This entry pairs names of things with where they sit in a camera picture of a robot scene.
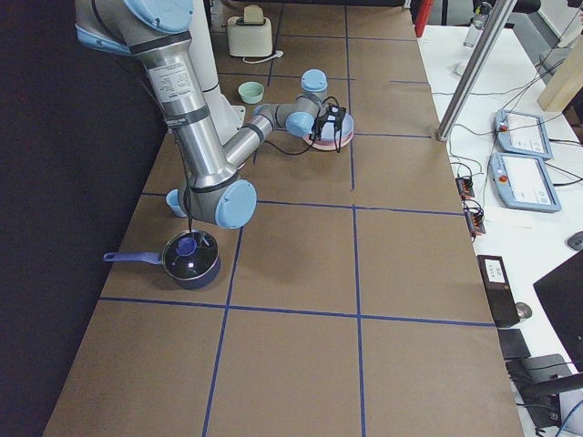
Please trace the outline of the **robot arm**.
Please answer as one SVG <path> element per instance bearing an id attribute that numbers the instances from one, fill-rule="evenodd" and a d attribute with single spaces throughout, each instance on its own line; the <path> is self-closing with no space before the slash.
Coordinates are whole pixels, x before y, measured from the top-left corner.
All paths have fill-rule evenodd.
<path id="1" fill-rule="evenodd" d="M 201 86 L 214 68 L 208 23 L 200 1 L 77 1 L 76 29 L 89 48 L 137 59 L 169 129 L 178 140 L 186 181 L 181 209 L 190 218 L 238 229 L 252 217 L 254 186 L 239 168 L 275 129 L 308 135 L 325 108 L 327 77 L 302 75 L 302 93 L 290 104 L 256 107 L 250 122 L 222 141 L 211 114 L 210 90 Z"/>

